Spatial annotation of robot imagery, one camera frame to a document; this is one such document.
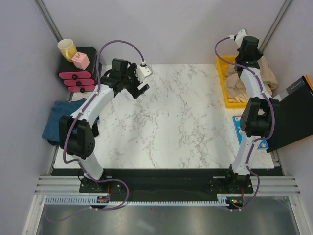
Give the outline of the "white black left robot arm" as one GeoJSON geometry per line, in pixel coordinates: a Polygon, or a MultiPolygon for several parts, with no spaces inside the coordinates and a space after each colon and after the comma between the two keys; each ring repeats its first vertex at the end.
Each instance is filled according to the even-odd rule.
{"type": "Polygon", "coordinates": [[[71,115],[59,119],[59,141],[63,150],[63,161],[77,162],[85,177],[91,179],[90,187],[96,192],[107,188],[107,180],[102,177],[103,168],[95,153],[95,137],[92,132],[94,122],[100,113],[122,90],[127,90],[133,99],[139,98],[148,90],[143,85],[145,78],[153,71],[144,62],[141,65],[122,59],[114,59],[111,69],[99,79],[90,97],[71,115]]]}

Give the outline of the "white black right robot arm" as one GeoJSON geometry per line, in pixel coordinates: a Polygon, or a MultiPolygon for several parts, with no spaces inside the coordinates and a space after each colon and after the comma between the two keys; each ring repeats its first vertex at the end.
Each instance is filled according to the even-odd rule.
{"type": "Polygon", "coordinates": [[[235,59],[235,70],[245,86],[249,101],[241,115],[240,130],[242,141],[237,156],[230,166],[234,176],[224,180],[224,187],[234,193],[242,186],[239,177],[247,178],[250,175],[250,163],[263,140],[271,137],[275,125],[273,100],[267,92],[261,79],[258,60],[263,54],[258,49],[259,40],[245,33],[234,37],[238,45],[238,55],[235,59]]]}

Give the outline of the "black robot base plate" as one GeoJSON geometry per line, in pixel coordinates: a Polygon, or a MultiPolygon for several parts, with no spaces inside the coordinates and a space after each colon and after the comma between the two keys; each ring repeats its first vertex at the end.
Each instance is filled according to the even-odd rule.
{"type": "Polygon", "coordinates": [[[226,169],[107,169],[102,183],[83,177],[80,193],[108,193],[113,201],[216,201],[219,194],[251,194],[248,176],[232,179],[226,169]]]}

